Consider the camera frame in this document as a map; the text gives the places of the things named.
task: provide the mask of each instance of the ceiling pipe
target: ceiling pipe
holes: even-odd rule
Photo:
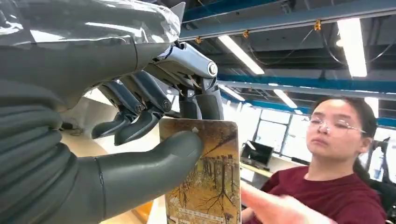
[[[180,41],[191,41],[196,38],[213,38],[221,35],[243,34],[276,29],[313,26],[317,19],[322,24],[333,23],[340,19],[353,17],[371,18],[396,14],[395,0],[360,0],[335,6],[315,8],[309,11],[294,12],[277,16],[261,16],[258,18],[206,26],[195,30],[183,30]]]

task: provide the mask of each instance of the red shirt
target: red shirt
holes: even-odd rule
[[[276,172],[262,190],[289,195],[338,224],[384,224],[386,215],[377,193],[356,174],[331,181],[304,179],[308,167]],[[247,224],[260,224],[256,217]]]

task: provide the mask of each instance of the woman's hand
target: woman's hand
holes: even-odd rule
[[[335,224],[290,196],[274,196],[241,182],[241,200],[264,224]]]

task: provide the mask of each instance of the illustrated card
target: illustrated card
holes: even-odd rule
[[[160,138],[194,131],[204,151],[187,179],[165,195],[169,224],[240,224],[238,130],[222,120],[161,119]]]

